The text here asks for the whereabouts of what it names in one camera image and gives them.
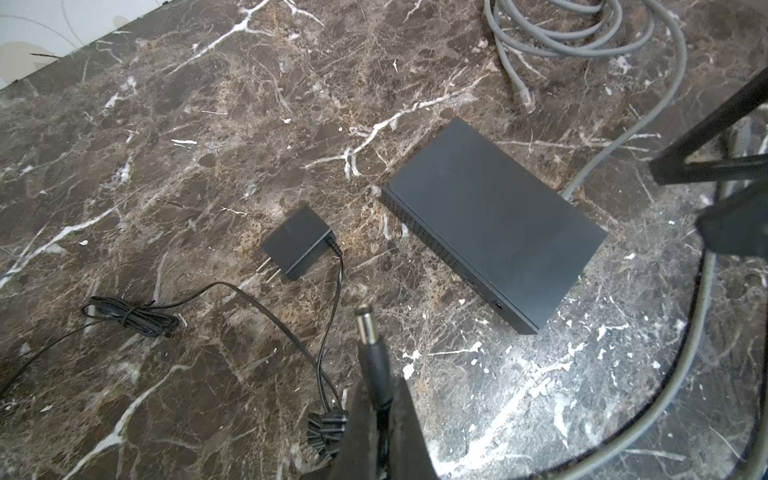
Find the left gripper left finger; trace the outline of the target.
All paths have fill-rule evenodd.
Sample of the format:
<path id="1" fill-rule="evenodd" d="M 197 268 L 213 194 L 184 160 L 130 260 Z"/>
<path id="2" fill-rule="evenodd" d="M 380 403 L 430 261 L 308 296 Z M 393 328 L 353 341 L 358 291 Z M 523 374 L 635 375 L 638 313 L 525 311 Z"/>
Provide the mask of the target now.
<path id="1" fill-rule="evenodd" d="M 329 479 L 372 480 L 378 478 L 378 427 L 365 381 L 360 381 L 352 397 L 351 410 L 339 454 Z"/>

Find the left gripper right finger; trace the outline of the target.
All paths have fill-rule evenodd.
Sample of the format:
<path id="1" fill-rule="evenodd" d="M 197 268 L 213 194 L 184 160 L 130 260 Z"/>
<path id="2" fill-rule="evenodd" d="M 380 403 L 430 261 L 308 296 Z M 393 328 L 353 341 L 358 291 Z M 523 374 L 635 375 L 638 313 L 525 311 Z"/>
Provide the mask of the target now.
<path id="1" fill-rule="evenodd" d="M 395 377 L 388 420 L 388 478 L 437 480 L 413 400 L 403 377 Z"/>

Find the black power adapter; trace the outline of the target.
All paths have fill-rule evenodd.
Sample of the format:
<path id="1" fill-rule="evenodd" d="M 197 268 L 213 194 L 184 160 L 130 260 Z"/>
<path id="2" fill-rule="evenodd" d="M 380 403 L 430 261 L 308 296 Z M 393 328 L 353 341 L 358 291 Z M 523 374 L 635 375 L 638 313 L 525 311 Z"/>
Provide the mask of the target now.
<path id="1" fill-rule="evenodd" d="M 278 274 L 298 280 L 326 250 L 342 258 L 333 230 L 309 205 L 295 210 L 267 236 L 261 249 L 266 260 L 256 272 L 265 272 L 271 263 L 277 266 L 269 280 Z"/>

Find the square dark grey switch box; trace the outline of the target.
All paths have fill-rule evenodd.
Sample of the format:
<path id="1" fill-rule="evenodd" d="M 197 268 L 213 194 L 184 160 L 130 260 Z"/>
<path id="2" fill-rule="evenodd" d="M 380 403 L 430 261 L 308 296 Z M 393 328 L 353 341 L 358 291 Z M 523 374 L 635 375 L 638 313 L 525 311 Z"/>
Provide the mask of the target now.
<path id="1" fill-rule="evenodd" d="M 460 118 L 387 182 L 381 201 L 524 335 L 546 325 L 606 238 Z"/>

